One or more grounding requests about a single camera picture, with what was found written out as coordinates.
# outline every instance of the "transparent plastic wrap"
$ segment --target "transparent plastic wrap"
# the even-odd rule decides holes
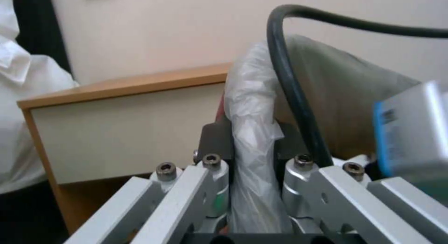
[[[374,102],[419,82],[303,36],[288,36],[286,41],[332,155],[348,159],[374,152]],[[236,158],[229,230],[292,232],[272,161],[274,142],[283,136],[275,119],[293,124],[295,120],[266,42],[253,45],[229,71],[224,110],[232,122]]]
[[[266,42],[254,45],[227,75],[224,111],[232,121],[236,158],[231,232],[293,231],[272,168],[274,142],[283,137],[274,120],[278,87]]]

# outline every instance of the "hole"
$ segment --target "hole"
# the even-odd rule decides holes
[[[333,244],[330,239],[325,236],[316,236],[311,240],[311,244]]]
[[[356,165],[356,164],[352,164],[352,163],[349,163],[349,168],[350,168],[350,169],[353,169],[353,170],[356,170],[356,171],[359,171],[359,170],[360,170],[360,168],[359,168],[358,165]]]
[[[214,160],[216,160],[216,156],[213,156],[213,155],[207,156],[206,159],[210,160],[210,161],[214,161]]]
[[[322,202],[324,204],[328,204],[328,197],[325,193],[320,194],[320,196],[322,197]]]
[[[211,239],[210,244],[235,244],[235,242],[227,236],[219,235]]]
[[[164,164],[164,165],[160,166],[160,169],[162,169],[162,170],[171,169],[171,165],[170,164]]]
[[[300,155],[299,160],[301,160],[303,162],[309,162],[309,161],[311,161],[311,157],[309,155]]]

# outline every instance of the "beige wall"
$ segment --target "beige wall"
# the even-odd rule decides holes
[[[233,61],[291,3],[357,18],[448,28],[448,0],[53,0],[81,84]],[[448,41],[360,33],[309,20],[287,29],[421,80],[445,78]]]

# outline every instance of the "gray fabric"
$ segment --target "gray fabric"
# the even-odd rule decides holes
[[[289,36],[287,44],[297,79],[331,154],[348,159],[374,153],[374,103],[419,81],[300,35]],[[295,123],[280,89],[277,94],[275,117]]]

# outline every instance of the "wooden desk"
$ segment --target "wooden desk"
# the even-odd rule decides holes
[[[120,78],[17,102],[70,234],[130,176],[147,176],[162,161],[192,161],[229,67]]]

